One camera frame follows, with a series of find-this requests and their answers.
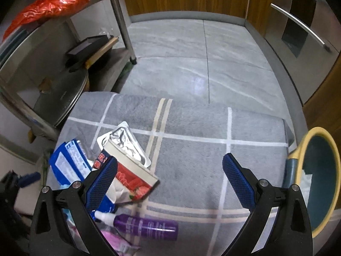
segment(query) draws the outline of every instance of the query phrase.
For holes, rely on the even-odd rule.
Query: round metal tray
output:
[[[52,81],[51,91],[40,94],[33,110],[57,127],[82,94],[87,80],[88,71],[83,67],[74,72],[62,71],[58,78]]]

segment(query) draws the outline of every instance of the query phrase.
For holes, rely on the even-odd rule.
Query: oven door handle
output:
[[[301,27],[309,35],[311,35],[327,51],[330,50],[329,47],[325,44],[325,42],[317,34],[315,34],[306,24],[304,24],[301,20],[299,20],[296,16],[292,15],[291,13],[287,12],[286,10],[283,10],[282,8],[280,8],[279,6],[276,6],[273,3],[271,3],[270,6],[272,8],[274,8],[275,10],[279,11],[280,13],[284,14],[287,18],[294,21],[297,25],[299,25],[299,27]]]

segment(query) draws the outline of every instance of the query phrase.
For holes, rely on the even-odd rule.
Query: gray plaid rug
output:
[[[118,213],[176,220],[175,242],[134,236],[140,256],[221,255],[243,226],[243,209],[222,170],[222,157],[231,152],[258,179],[281,186],[288,139],[292,135],[281,118],[231,109],[220,104],[194,104],[156,97],[83,93],[60,134],[57,146],[73,138],[100,148],[98,136],[126,121],[151,159],[151,172],[160,184],[140,204],[120,207]],[[50,171],[47,184],[59,184]],[[255,248],[263,247],[275,212]]]

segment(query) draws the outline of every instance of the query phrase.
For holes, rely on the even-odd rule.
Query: oven window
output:
[[[316,0],[292,0],[290,13],[308,27],[314,18]],[[299,56],[308,33],[291,19],[288,19],[283,35],[283,42],[289,47],[295,57]]]

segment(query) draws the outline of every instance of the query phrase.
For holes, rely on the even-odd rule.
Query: purple spray bottle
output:
[[[122,233],[156,240],[175,241],[178,237],[178,223],[172,220],[152,220],[125,214],[115,215],[95,211],[95,218]]]

